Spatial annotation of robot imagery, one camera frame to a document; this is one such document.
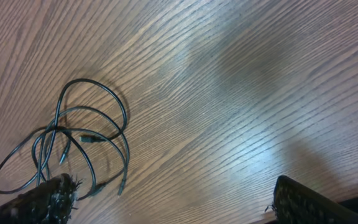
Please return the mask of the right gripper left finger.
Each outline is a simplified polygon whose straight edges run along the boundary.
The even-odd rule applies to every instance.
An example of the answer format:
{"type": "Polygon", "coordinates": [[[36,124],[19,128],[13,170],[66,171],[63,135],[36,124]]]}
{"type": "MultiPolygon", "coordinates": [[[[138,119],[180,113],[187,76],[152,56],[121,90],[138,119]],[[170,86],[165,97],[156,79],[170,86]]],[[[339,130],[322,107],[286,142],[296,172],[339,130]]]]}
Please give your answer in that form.
{"type": "Polygon", "coordinates": [[[67,224],[80,181],[61,174],[0,206],[0,224],[67,224]]]}

